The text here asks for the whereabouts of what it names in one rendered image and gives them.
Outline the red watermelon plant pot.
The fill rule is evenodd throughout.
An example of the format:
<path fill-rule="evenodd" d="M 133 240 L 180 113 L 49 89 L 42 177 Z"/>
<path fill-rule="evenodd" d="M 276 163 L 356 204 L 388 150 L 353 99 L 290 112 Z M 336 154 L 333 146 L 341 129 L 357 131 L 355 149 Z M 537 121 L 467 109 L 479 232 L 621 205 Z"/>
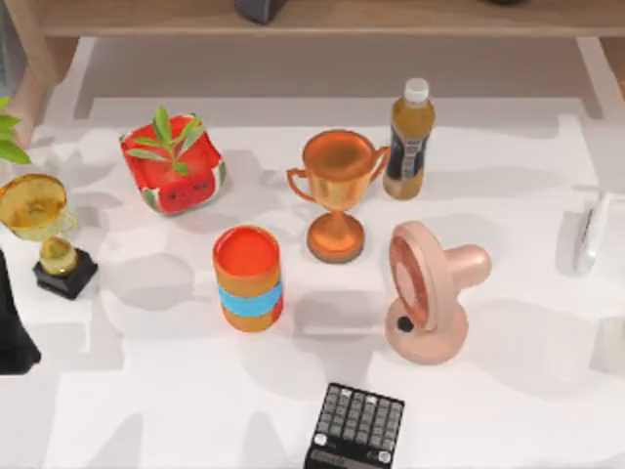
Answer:
<path fill-rule="evenodd" d="M 120 146 L 142 199 L 163 215 L 208 202 L 226 180 L 226 164 L 194 113 L 159 107 L 149 124 L 121 136 Z"/>

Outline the black calculator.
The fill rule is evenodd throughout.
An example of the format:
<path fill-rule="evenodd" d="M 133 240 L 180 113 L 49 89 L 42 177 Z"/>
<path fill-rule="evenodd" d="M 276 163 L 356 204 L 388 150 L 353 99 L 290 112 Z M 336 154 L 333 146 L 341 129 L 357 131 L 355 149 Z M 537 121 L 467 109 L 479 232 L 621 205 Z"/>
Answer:
<path fill-rule="evenodd" d="M 328 384 L 303 469 L 392 469 L 405 402 Z"/>

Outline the gold trophy on black base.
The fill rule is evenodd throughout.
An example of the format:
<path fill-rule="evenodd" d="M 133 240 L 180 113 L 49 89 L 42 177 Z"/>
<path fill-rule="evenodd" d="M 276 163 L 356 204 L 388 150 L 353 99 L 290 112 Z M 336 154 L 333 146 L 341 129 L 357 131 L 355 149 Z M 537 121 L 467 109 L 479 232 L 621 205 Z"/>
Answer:
<path fill-rule="evenodd" d="M 0 224 L 19 239 L 39 245 L 33 266 L 37 285 L 74 300 L 98 265 L 67 239 L 76 226 L 63 183 L 46 174 L 25 174 L 0 188 Z"/>

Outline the pink desk fan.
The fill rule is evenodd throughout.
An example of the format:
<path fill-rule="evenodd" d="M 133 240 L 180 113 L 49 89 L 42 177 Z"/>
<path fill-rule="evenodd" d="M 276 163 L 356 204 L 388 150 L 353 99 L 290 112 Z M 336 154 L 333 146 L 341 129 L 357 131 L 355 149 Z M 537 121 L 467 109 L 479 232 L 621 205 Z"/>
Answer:
<path fill-rule="evenodd" d="M 476 244 L 444 249 L 424 224 L 410 221 L 394 228 L 389 255 L 397 298 L 385 321 L 388 343 L 418 364 L 452 359 L 469 329 L 459 294 L 489 277 L 489 254 Z"/>

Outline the orange can with blue band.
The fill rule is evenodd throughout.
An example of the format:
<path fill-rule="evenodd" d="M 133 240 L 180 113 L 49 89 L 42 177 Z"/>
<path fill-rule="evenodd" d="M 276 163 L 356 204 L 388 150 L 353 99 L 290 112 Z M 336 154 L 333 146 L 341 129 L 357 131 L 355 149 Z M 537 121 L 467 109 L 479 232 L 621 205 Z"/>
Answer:
<path fill-rule="evenodd" d="M 252 225 L 226 230 L 213 245 L 223 314 L 234 328 L 260 332 L 283 310 L 280 249 L 268 231 Z"/>

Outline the copper trophy cup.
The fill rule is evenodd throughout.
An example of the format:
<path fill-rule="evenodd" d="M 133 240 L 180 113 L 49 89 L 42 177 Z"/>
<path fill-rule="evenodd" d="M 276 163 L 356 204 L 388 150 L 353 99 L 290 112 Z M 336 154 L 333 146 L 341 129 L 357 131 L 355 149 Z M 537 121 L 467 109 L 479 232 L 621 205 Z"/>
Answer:
<path fill-rule="evenodd" d="M 364 247 L 365 232 L 348 213 L 360 203 L 369 186 L 386 168 L 388 147 L 375 148 L 364 136 L 350 130 L 327 130 L 304 146 L 304 167 L 286 171 L 290 189 L 326 212 L 310 224 L 307 244 L 320 261 L 348 263 Z"/>

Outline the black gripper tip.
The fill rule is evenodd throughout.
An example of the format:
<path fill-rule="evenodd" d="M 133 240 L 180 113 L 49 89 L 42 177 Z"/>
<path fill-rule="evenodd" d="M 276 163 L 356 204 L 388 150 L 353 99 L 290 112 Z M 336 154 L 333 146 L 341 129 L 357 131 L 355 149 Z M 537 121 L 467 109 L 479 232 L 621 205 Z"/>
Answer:
<path fill-rule="evenodd" d="M 42 355 L 21 322 L 4 252 L 0 249 L 0 375 L 24 375 Z"/>

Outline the dark object on shelf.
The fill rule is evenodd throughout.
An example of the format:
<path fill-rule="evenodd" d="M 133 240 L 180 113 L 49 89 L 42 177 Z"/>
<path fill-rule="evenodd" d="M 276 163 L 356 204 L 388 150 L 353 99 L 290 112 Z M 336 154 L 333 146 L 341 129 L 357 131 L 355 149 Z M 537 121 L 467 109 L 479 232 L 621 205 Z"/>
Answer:
<path fill-rule="evenodd" d="M 243 18 L 257 23 L 268 24 L 283 9 L 288 0 L 234 0 L 236 12 Z"/>

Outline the wooden shelf unit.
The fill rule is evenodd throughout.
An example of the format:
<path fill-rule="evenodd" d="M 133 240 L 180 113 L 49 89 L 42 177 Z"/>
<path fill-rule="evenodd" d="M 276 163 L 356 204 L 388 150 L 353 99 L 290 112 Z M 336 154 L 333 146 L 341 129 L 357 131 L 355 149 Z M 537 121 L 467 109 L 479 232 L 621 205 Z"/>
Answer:
<path fill-rule="evenodd" d="M 8 111 L 30 143 L 46 94 L 61 83 L 83 36 L 414 34 L 597 36 L 625 97 L 625 0 L 287 0 L 255 26 L 233 0 L 5 0 L 27 58 Z"/>

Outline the amber bottle with white cap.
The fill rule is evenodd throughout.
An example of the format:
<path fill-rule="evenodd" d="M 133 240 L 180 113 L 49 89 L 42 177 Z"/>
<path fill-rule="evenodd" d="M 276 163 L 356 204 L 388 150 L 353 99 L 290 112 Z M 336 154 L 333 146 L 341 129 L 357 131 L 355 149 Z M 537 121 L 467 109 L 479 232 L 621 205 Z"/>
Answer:
<path fill-rule="evenodd" d="M 428 81 L 408 79 L 391 112 L 390 156 L 383 181 L 389 196 L 408 200 L 421 190 L 425 154 L 435 121 Z"/>

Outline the green leafy plant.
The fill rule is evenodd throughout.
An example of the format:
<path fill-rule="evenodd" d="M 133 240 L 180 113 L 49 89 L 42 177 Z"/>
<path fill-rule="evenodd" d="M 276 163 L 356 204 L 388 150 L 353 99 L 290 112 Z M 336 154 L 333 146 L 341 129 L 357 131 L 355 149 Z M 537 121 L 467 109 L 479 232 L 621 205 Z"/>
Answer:
<path fill-rule="evenodd" d="M 21 120 L 6 111 L 10 101 L 9 97 L 0 97 L 0 159 L 14 164 L 30 164 L 29 155 L 18 144 L 16 126 Z"/>

